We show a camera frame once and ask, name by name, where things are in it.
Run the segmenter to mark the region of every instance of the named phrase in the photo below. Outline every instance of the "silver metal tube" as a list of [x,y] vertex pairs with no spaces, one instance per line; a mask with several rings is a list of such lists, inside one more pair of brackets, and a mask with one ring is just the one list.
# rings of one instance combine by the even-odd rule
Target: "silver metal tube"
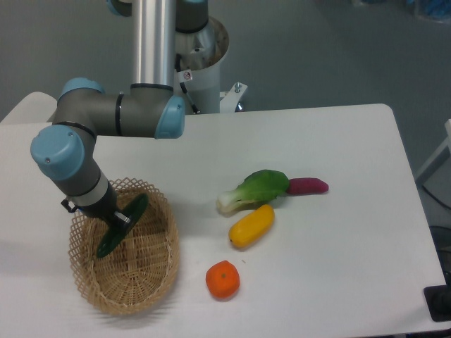
[[175,0],[134,0],[133,83],[173,87]]

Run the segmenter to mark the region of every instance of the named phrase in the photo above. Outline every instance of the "yellow fruit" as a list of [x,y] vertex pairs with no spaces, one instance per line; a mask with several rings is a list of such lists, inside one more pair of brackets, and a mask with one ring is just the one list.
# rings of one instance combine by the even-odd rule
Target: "yellow fruit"
[[236,222],[228,237],[234,246],[244,248],[268,232],[274,222],[273,208],[265,204]]

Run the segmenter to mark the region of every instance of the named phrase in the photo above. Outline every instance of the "blue joint cap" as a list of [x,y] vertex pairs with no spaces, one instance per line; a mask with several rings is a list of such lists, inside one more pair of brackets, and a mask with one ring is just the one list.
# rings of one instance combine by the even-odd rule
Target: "blue joint cap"
[[112,12],[112,14],[117,15],[117,16],[122,16],[113,6],[113,4],[111,3],[111,0],[106,0],[106,5],[108,6],[108,9],[110,10],[110,12]]
[[97,90],[99,93],[105,94],[105,89],[98,82],[89,80],[86,77],[76,77],[66,82],[66,84],[63,87],[63,91],[61,92],[61,95],[58,98],[58,101],[65,93],[80,88],[94,89]]
[[156,126],[156,139],[177,139],[185,129],[185,101],[179,96],[172,96],[161,114]]
[[85,147],[76,132],[66,125],[51,125],[31,143],[31,156],[39,169],[53,181],[74,176],[85,159]]

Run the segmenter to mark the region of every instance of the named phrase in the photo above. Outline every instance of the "sticker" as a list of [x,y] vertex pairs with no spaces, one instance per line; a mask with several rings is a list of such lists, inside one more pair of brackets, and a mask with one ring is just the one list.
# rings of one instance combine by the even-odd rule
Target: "sticker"
[[178,81],[180,83],[187,82],[192,80],[192,71],[191,70],[183,70],[177,73]]

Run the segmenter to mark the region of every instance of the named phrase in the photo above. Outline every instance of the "red radish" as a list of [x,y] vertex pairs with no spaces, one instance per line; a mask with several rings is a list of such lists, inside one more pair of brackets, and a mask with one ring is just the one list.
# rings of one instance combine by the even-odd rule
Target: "red radish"
[[321,181],[319,178],[292,178],[290,186],[287,189],[287,194],[290,195],[305,195],[305,194],[323,194],[329,190],[327,183]]

